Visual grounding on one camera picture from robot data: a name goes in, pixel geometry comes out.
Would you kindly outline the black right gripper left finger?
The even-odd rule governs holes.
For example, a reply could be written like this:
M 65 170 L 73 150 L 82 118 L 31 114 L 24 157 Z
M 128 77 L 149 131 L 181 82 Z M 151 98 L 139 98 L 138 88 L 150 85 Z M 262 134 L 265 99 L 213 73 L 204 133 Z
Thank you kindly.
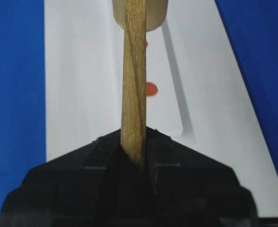
M 123 181 L 133 167 L 120 131 L 32 168 L 1 209 L 1 227 L 131 227 L 139 224 Z

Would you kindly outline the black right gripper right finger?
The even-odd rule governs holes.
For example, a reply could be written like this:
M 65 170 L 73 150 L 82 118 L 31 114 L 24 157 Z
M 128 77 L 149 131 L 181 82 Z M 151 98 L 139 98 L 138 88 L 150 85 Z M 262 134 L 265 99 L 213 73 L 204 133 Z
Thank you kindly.
M 251 192 L 233 169 L 152 128 L 147 128 L 146 168 L 153 212 L 143 227 L 256 227 Z

